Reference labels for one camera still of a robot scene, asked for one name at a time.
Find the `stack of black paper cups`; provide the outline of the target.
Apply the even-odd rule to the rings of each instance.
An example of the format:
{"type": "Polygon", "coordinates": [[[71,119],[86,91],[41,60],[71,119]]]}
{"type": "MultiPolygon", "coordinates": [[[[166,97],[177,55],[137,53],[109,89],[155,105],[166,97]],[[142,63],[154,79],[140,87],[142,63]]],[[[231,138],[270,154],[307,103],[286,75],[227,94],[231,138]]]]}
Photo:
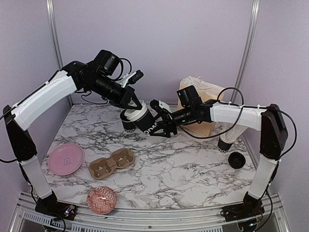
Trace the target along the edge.
{"type": "Polygon", "coordinates": [[[140,100],[140,103],[142,105],[141,110],[126,109],[125,117],[144,134],[149,135],[157,127],[157,122],[144,100],[140,100]]]}

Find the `single black paper cup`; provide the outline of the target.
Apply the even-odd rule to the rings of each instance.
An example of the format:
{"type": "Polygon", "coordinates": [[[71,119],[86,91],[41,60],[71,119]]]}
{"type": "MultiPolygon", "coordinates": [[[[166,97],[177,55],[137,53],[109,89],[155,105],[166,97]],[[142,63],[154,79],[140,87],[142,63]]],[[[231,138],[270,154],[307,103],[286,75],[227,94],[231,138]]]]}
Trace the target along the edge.
{"type": "Polygon", "coordinates": [[[132,133],[136,130],[136,125],[125,116],[125,111],[126,110],[123,110],[120,114],[123,129],[125,132],[132,133]]]}

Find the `brown paper takeout bag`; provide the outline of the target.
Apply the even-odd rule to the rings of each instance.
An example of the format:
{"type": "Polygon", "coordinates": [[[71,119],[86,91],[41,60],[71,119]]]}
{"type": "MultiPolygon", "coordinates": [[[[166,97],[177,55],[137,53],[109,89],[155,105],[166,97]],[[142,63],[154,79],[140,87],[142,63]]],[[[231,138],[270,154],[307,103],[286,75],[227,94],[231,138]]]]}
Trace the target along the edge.
{"type": "MultiPolygon", "coordinates": [[[[205,112],[204,109],[206,106],[210,105],[210,103],[206,104],[205,102],[210,100],[211,103],[213,103],[215,100],[217,100],[219,93],[224,89],[224,87],[204,81],[201,76],[187,76],[186,78],[182,79],[180,81],[179,90],[188,86],[195,87],[199,97],[201,98],[201,105],[199,106],[199,109],[203,110],[203,113],[205,112]]],[[[186,128],[191,134],[197,137],[210,136],[216,124],[215,122],[206,121],[202,121],[199,124],[195,119],[194,122],[195,123],[190,125],[182,125],[182,127],[186,128]]]]}

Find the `stack of black cup lids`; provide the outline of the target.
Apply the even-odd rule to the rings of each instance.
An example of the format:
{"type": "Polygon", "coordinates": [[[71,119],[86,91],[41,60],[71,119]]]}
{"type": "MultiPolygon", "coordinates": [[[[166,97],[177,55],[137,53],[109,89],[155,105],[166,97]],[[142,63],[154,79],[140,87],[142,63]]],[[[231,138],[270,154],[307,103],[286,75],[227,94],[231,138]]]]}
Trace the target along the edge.
{"type": "Polygon", "coordinates": [[[233,169],[240,169],[245,165],[246,159],[241,153],[232,152],[228,157],[228,163],[233,169]]]}

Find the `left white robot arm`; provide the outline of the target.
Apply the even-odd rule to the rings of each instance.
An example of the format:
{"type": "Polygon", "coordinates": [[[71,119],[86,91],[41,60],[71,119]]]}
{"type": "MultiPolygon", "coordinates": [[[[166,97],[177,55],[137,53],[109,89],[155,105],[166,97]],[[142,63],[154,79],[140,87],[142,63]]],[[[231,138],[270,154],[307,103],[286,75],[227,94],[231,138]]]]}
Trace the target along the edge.
{"type": "Polygon", "coordinates": [[[55,194],[43,174],[28,129],[49,108],[81,89],[99,94],[115,107],[140,110],[142,105],[132,85],[143,77],[143,72],[137,70],[121,78],[111,79],[110,76],[121,64],[122,59],[117,55],[100,50],[94,60],[88,63],[70,62],[24,99],[3,109],[2,118],[15,160],[38,197],[43,200],[43,209],[51,215],[61,211],[61,204],[53,198],[55,194]]]}

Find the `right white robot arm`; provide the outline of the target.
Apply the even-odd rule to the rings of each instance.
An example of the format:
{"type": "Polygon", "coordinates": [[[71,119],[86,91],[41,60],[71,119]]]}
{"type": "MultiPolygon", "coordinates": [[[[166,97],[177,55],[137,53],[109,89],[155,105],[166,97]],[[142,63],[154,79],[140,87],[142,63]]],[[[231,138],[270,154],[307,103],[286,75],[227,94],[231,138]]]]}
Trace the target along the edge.
{"type": "Polygon", "coordinates": [[[246,138],[251,135],[259,139],[257,145],[253,145],[252,139],[248,140],[250,147],[258,152],[258,164],[251,186],[239,206],[239,212],[248,217],[257,210],[258,202],[274,179],[282,156],[286,154],[284,147],[288,139],[288,130],[283,119],[285,112],[276,104],[250,106],[219,100],[189,100],[182,109],[175,112],[170,112],[157,100],[151,101],[150,107],[157,112],[157,117],[161,118],[156,130],[163,131],[160,134],[162,137],[176,134],[177,129],[187,123],[216,122],[230,125],[221,132],[221,136],[236,127],[243,127],[249,130],[245,133],[246,138]]]}

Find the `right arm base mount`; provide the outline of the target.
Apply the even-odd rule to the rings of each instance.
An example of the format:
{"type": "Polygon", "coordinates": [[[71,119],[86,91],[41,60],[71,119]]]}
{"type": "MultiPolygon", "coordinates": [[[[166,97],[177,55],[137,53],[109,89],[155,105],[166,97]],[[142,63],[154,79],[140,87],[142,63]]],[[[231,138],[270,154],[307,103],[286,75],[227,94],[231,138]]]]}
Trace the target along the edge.
{"type": "Polygon", "coordinates": [[[264,207],[260,203],[256,208],[252,208],[248,203],[239,203],[223,207],[220,214],[226,222],[230,222],[262,215],[264,212],[264,207]]]}

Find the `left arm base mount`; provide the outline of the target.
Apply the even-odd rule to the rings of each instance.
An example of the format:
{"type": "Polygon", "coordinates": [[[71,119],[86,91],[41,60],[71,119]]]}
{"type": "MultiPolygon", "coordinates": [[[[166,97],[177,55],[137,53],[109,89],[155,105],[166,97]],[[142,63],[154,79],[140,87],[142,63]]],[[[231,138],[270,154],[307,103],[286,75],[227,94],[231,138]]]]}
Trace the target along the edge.
{"type": "Polygon", "coordinates": [[[35,207],[36,212],[67,220],[75,219],[76,209],[74,204],[59,202],[53,191],[50,196],[44,199],[39,198],[35,207]]]}

